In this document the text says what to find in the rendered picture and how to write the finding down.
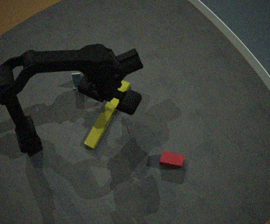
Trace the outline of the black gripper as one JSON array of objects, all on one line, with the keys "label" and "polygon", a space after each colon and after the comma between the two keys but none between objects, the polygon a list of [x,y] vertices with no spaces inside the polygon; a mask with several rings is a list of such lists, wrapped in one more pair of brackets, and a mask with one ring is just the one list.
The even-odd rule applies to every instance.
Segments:
[{"label": "black gripper", "polygon": [[124,92],[118,90],[116,85],[117,79],[118,76],[115,76],[114,84],[111,87],[99,89],[95,86],[93,81],[87,83],[83,77],[81,82],[78,84],[77,89],[79,93],[85,94],[89,98],[95,99],[102,103],[104,100],[110,102],[113,98],[119,99],[116,109],[122,111],[123,113],[133,115],[142,100],[141,94],[130,89]]}]

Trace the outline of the yellow bar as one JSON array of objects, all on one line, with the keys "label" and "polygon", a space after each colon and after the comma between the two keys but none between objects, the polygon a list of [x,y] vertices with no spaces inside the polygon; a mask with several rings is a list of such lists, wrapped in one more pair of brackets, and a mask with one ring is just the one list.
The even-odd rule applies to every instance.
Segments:
[{"label": "yellow bar", "polygon": [[[127,91],[130,87],[130,83],[121,81],[122,86],[118,90],[124,92]],[[91,129],[89,136],[86,138],[84,144],[92,149],[95,149],[97,143],[100,140],[100,137],[104,133],[104,130],[107,128],[108,123],[110,122],[113,114],[116,111],[116,106],[119,103],[119,99],[113,98],[110,102],[107,102],[98,119],[95,122],[95,125]]]}]

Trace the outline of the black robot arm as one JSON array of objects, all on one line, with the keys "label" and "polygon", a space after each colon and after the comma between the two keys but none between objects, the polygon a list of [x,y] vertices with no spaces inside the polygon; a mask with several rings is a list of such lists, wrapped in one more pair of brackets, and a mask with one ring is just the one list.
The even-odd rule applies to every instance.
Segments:
[{"label": "black robot arm", "polygon": [[[22,65],[23,70],[14,80],[13,69]],[[21,152],[27,152],[30,157],[43,150],[33,119],[31,115],[24,115],[16,96],[36,73],[80,71],[87,83],[93,81],[99,89],[106,89],[114,84],[115,76],[118,76],[116,85],[120,88],[127,74],[142,68],[136,49],[116,56],[112,49],[103,44],[86,45],[80,50],[67,51],[30,49],[20,56],[9,58],[0,65],[0,104],[6,106],[14,121]]]}]

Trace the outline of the red rectangular block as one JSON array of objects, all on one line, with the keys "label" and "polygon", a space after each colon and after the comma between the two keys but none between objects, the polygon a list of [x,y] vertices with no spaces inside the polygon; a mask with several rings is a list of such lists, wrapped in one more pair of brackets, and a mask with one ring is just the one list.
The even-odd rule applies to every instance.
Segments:
[{"label": "red rectangular block", "polygon": [[171,166],[181,168],[183,165],[184,155],[178,155],[171,152],[162,152],[159,164],[164,166]]}]

